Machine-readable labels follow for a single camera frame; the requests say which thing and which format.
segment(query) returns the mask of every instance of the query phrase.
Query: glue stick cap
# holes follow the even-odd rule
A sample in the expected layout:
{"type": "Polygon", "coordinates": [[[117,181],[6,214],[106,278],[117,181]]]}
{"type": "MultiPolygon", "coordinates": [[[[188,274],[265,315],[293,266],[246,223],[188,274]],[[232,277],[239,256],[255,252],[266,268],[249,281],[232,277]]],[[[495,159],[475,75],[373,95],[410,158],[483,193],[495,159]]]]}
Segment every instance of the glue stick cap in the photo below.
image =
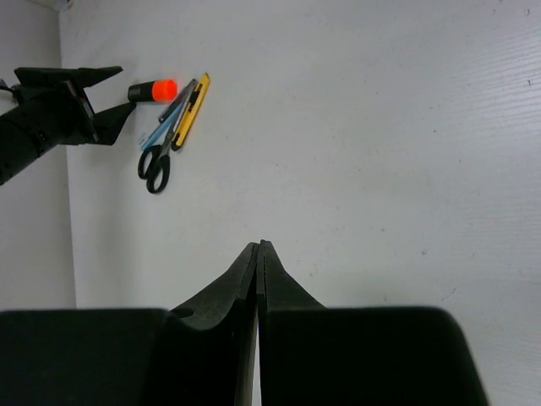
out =
{"type": "Polygon", "coordinates": [[[128,100],[131,102],[171,102],[177,96],[177,82],[173,79],[131,85],[128,100]]]}

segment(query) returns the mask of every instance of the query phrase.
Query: yellow utility knife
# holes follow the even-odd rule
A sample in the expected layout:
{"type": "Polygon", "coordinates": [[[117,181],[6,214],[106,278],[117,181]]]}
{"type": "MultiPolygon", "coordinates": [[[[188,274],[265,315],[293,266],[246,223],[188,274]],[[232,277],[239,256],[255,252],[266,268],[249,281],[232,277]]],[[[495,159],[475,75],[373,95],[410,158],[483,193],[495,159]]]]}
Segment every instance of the yellow utility knife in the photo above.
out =
{"type": "Polygon", "coordinates": [[[188,100],[188,107],[186,112],[178,125],[177,133],[171,144],[171,149],[173,151],[178,151],[182,148],[184,141],[186,140],[186,135],[188,135],[189,130],[192,128],[195,118],[197,117],[197,112],[201,107],[201,103],[205,98],[206,91],[209,89],[210,77],[208,74],[203,74],[199,83],[195,86],[195,90],[192,93],[192,96],[188,100]]]}

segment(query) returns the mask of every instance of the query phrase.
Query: black scissors handle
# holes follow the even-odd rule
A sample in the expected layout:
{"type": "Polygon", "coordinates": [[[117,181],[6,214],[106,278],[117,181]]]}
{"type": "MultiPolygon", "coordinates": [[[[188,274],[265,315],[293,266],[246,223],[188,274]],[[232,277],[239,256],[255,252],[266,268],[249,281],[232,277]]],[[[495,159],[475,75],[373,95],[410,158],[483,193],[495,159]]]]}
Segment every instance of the black scissors handle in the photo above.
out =
{"type": "Polygon", "coordinates": [[[169,181],[169,173],[171,172],[171,160],[169,155],[164,154],[160,156],[160,154],[161,145],[148,147],[141,154],[139,165],[137,166],[139,178],[146,180],[146,188],[152,194],[160,193],[166,188],[167,182],[169,181]],[[160,175],[160,183],[156,186],[156,180],[160,175]]]}

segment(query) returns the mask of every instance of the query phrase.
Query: orange cap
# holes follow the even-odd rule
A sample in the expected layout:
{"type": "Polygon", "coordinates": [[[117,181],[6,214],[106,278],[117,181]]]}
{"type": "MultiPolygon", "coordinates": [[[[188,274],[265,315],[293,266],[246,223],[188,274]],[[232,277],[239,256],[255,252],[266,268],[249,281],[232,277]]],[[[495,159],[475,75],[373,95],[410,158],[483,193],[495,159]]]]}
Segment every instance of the orange cap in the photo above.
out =
{"type": "Polygon", "coordinates": [[[173,79],[157,80],[152,85],[155,102],[170,102],[177,96],[177,82],[173,79]]]}

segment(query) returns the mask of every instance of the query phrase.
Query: white tabletop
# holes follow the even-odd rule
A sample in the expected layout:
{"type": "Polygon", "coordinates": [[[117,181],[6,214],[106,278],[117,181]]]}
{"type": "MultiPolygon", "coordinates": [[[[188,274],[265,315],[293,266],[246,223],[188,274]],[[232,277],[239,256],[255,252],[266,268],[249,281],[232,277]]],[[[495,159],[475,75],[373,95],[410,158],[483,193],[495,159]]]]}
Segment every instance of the white tabletop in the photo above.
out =
{"type": "Polygon", "coordinates": [[[328,306],[436,305],[490,399],[541,404],[541,7],[515,0],[85,0],[63,66],[88,91],[208,71],[169,185],[137,177],[138,106],[113,147],[68,148],[77,302],[177,305],[271,240],[328,306]]]}

